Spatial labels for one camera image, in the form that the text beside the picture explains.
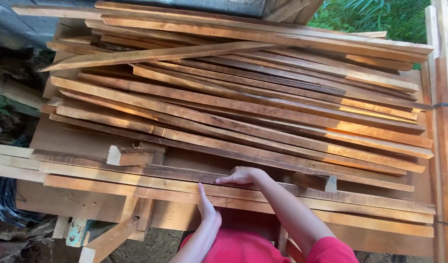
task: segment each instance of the red shirt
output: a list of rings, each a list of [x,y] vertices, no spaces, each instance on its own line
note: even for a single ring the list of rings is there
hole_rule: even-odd
[[[180,248],[190,239],[188,235]],[[290,263],[288,257],[261,235],[221,228],[203,263]],[[310,250],[307,263],[358,263],[352,249],[334,237],[318,240]]]

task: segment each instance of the black strap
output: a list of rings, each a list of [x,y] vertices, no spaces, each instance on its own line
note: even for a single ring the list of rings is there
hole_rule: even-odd
[[[448,103],[437,103],[432,106],[433,109],[438,108],[438,107],[448,107]]]
[[[440,220],[437,220],[437,223],[440,223],[442,225],[448,225],[448,222],[443,222],[443,221],[440,221]]]

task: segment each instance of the bundled wire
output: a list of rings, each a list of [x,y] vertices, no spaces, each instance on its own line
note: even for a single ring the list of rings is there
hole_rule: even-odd
[[[27,221],[40,222],[40,214],[16,208],[17,180],[0,177],[0,220],[19,227]]]

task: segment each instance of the concrete wall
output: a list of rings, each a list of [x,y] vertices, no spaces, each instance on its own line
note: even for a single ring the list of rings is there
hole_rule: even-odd
[[[0,0],[0,46],[45,48],[45,42],[52,39],[58,22],[56,17],[17,15],[10,8],[12,4],[93,7],[94,3],[95,0]],[[260,17],[265,0],[153,0],[142,3]]]

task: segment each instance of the hand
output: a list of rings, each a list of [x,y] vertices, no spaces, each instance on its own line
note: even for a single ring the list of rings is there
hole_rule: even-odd
[[[263,171],[261,169],[252,168],[252,167],[237,166],[234,169],[232,169],[230,176],[217,178],[215,182],[217,184],[224,184],[224,183],[238,183],[238,184],[253,183],[257,176],[264,176],[264,175],[268,175],[268,174],[265,173],[265,171]]]
[[[198,183],[198,192],[200,193],[200,203],[198,204],[198,210],[200,210],[201,221],[209,222],[221,226],[222,218],[221,211],[214,208],[213,204],[208,200],[204,193],[203,184]]]

